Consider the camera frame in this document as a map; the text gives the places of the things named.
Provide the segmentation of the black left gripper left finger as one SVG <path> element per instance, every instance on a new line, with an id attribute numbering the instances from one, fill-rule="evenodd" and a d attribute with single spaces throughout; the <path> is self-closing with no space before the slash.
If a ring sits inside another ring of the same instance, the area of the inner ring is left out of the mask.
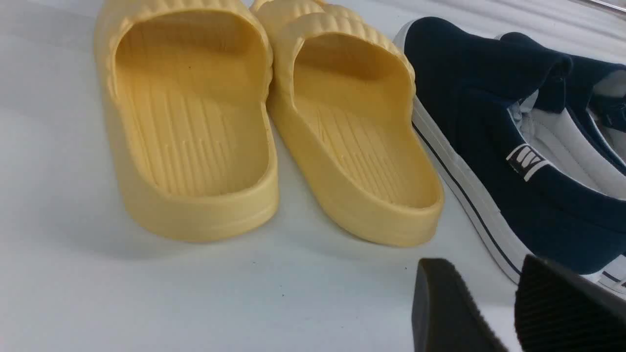
<path id="1" fill-rule="evenodd" d="M 481 314 L 456 267 L 421 258 L 412 312 L 416 352 L 507 352 Z"/>

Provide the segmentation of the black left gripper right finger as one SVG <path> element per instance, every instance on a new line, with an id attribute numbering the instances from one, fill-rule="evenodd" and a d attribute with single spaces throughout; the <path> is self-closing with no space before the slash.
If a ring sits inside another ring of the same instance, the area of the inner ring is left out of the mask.
<path id="1" fill-rule="evenodd" d="M 514 303 L 525 352 L 623 352 L 625 301 L 558 263 L 528 255 Z"/>

